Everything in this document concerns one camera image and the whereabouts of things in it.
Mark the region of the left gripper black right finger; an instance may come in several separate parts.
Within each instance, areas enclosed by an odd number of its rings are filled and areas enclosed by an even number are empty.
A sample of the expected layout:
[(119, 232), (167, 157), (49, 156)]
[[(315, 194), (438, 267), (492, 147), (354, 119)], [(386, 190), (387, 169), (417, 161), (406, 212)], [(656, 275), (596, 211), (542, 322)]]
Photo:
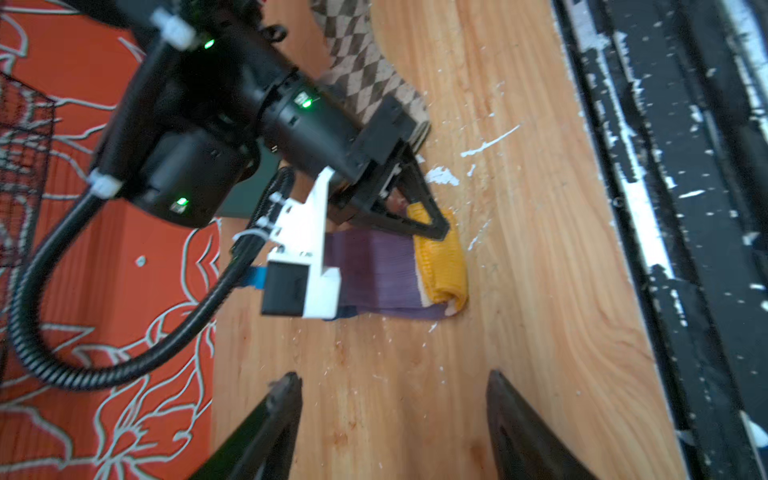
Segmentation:
[(499, 370), (489, 372), (486, 413), (500, 479), (593, 479)]

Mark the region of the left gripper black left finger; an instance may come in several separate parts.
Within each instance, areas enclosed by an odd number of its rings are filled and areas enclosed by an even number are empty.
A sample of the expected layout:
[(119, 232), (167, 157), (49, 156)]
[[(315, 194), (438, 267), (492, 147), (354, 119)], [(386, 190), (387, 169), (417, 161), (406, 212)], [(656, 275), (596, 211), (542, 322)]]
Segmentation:
[(302, 379), (288, 372), (192, 479), (287, 479), (303, 407)]

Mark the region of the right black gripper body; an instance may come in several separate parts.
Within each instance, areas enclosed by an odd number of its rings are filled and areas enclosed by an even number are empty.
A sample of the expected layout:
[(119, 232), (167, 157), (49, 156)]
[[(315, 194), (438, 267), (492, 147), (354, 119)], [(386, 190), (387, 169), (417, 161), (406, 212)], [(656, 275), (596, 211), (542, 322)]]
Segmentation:
[(336, 173), (329, 184), (331, 221), (350, 223), (362, 212), (400, 215), (388, 210), (387, 199), (397, 185), (399, 158), (406, 152), (414, 130), (415, 121), (402, 103), (395, 95), (386, 95), (343, 158), (343, 164), (353, 168), (356, 179), (348, 180)]

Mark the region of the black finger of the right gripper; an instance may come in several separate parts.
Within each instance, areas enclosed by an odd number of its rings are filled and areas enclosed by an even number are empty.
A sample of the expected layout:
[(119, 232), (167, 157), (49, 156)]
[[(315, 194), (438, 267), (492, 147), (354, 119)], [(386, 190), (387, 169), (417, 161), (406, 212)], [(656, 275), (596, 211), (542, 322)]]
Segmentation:
[(400, 215), (362, 212), (350, 219), (355, 227), (370, 228), (400, 236), (420, 236), (431, 240), (441, 239), (441, 223), (425, 224)]
[(427, 215), (427, 221), (406, 217), (403, 220), (405, 233), (442, 241), (449, 232), (450, 224), (433, 198), (415, 155), (412, 152), (403, 152), (399, 158), (399, 166), (401, 172), (398, 176), (398, 190), (407, 201), (407, 206), (421, 206)]

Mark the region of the purple sock with yellow cuff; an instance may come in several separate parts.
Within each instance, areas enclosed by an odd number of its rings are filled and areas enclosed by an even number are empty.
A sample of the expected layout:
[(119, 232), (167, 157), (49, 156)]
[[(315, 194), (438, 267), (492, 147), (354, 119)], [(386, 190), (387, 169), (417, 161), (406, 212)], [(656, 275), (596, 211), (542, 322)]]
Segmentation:
[(350, 228), (325, 236), (325, 264), (341, 272), (336, 317), (380, 314), (437, 321), (462, 312), (469, 300), (464, 249), (453, 213), (441, 240)]

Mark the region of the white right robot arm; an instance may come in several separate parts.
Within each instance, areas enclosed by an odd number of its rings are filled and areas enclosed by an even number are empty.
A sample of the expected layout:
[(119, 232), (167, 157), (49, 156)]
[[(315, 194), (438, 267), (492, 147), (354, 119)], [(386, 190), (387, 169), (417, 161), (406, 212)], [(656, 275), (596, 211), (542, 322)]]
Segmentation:
[(207, 222), (261, 147), (310, 177), (330, 169), (329, 216), (403, 236), (449, 229), (416, 151), (423, 100), (375, 42), (366, 1), (314, 1), (331, 54), (315, 81), (289, 60), (259, 1), (77, 1), (147, 50), (95, 162), (122, 195), (184, 226)]

